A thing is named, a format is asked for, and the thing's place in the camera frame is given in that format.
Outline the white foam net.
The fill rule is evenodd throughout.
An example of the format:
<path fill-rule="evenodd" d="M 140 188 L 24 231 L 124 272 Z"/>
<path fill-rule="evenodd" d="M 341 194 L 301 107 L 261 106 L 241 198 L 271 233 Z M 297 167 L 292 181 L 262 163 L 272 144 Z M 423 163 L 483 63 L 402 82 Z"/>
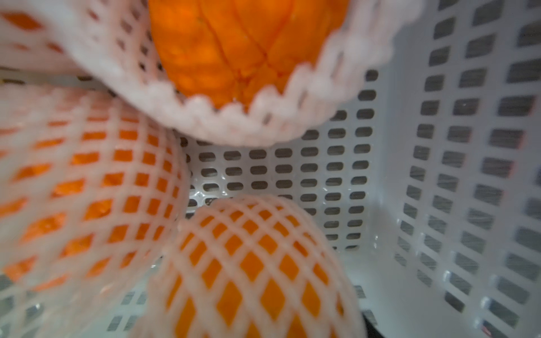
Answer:
<path fill-rule="evenodd" d="M 167 244 L 131 337 L 365 337 L 356 290 L 314 218 L 271 195 L 198 208 Z"/>

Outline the netted orange middle right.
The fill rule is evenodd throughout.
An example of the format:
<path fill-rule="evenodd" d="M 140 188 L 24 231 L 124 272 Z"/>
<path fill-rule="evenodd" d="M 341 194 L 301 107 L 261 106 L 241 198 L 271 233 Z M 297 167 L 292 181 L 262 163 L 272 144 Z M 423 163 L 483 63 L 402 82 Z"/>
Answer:
<path fill-rule="evenodd" d="M 329 120 L 422 1 L 54 1 L 76 62 L 160 123 L 267 146 Z"/>

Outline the netted orange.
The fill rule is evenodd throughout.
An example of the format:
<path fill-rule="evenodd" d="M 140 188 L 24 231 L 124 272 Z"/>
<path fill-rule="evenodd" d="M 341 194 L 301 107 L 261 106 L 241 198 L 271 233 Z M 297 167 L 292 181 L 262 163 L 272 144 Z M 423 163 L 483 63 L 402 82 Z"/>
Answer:
<path fill-rule="evenodd" d="M 110 94 L 1 86 L 1 336 L 74 337 L 176 233 L 180 140 Z"/>
<path fill-rule="evenodd" d="M 329 120 L 422 1 L 54 1 L 76 62 L 160 123 L 267 146 Z"/>

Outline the white perforated plastic basket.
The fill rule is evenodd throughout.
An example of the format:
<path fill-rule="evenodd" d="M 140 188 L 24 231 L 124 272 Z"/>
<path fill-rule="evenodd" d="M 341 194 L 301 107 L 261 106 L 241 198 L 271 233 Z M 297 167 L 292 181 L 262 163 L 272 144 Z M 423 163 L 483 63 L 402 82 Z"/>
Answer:
<path fill-rule="evenodd" d="M 183 138 L 187 215 L 237 194 L 295 201 L 384 337 L 539 337 L 540 3 L 427 1 L 394 45 L 300 139 Z"/>

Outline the netted orange front left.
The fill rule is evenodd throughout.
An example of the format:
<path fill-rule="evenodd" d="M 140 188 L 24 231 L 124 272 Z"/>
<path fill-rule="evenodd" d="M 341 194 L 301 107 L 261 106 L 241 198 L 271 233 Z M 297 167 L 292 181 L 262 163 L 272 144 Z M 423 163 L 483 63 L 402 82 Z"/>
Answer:
<path fill-rule="evenodd" d="M 74 337 L 176 233 L 180 140 L 110 94 L 1 86 L 1 336 Z"/>

